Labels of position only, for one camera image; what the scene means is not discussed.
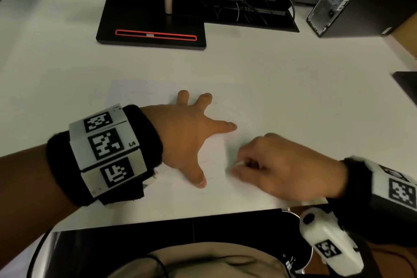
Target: cardboard box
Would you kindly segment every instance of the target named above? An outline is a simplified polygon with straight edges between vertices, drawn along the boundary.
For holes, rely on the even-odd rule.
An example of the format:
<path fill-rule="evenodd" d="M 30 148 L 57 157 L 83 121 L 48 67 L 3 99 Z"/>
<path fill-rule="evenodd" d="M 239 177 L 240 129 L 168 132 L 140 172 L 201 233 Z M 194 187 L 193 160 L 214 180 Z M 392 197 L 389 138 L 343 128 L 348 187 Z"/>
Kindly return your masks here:
<path fill-rule="evenodd" d="M 395 29 L 392 36 L 417 59 L 417 12 Z"/>

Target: right hand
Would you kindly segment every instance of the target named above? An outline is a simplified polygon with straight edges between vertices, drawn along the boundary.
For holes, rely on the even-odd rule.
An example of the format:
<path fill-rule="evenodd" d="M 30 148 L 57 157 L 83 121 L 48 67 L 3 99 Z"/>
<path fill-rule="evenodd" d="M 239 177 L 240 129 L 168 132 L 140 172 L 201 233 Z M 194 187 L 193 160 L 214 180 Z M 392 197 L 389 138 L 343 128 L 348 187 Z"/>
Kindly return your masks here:
<path fill-rule="evenodd" d="M 347 184 L 347 168 L 335 159 L 277 134 L 257 137 L 239 149 L 232 175 L 275 197 L 309 201 L 338 198 Z"/>

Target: red outline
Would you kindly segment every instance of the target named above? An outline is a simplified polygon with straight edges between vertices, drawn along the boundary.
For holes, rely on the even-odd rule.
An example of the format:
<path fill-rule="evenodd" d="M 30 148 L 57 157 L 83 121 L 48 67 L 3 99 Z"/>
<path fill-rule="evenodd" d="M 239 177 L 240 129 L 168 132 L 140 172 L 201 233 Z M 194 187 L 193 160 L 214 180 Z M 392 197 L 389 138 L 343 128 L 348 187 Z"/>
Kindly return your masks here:
<path fill-rule="evenodd" d="M 189 38 L 167 38 L 167 37 L 163 37 L 163 36 L 145 36 L 145 35 L 121 34 L 121 33 L 118 33 L 118 32 L 136 32 L 136 33 L 147 33 L 147 34 L 157 34 L 157 35 L 161 34 L 161 35 L 173 35 L 173 36 L 188 36 L 188 37 L 193 37 L 194 40 L 190 40 Z M 164 39 L 167 39 L 167 40 L 197 41 L 197 36 L 196 35 L 188 35 L 188 34 L 145 32 L 145 31 L 123 30 L 123 29 L 116 29 L 114 34 L 115 35 L 120 35 L 120 36 L 135 36 L 135 37 L 138 37 L 138 38 L 164 38 Z"/>

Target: left hand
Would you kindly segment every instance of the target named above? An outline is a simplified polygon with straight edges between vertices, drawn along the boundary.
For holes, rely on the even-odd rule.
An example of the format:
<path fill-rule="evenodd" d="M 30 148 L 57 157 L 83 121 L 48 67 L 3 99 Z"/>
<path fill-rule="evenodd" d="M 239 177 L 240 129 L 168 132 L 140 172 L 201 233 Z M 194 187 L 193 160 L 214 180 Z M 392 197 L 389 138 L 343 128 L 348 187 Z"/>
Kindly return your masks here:
<path fill-rule="evenodd" d="M 141 107 L 154 125 L 164 146 L 162 161 L 181 171 L 197 188 L 204 188 L 207 180 L 198 163 L 197 154 L 207 138 L 214 134 L 237 129 L 236 124 L 216 121 L 204 115 L 211 104 L 211 94 L 202 94 L 195 104 L 188 106 L 190 94 L 178 93 L 176 104 Z"/>

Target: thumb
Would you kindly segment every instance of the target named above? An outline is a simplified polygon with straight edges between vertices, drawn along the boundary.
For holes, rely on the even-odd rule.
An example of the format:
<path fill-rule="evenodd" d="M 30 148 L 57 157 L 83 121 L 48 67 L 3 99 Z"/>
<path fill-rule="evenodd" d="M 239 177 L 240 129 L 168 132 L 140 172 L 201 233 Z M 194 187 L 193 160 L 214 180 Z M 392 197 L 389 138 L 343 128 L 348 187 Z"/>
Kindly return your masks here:
<path fill-rule="evenodd" d="M 180 172 L 197 188 L 204 188 L 207 185 L 206 177 L 201 169 L 197 158 L 187 166 L 182 167 Z"/>
<path fill-rule="evenodd" d="M 238 165 L 233 166 L 230 173 L 241 181 L 253 184 L 267 193 L 272 191 L 269 173 L 265 170 Z"/>

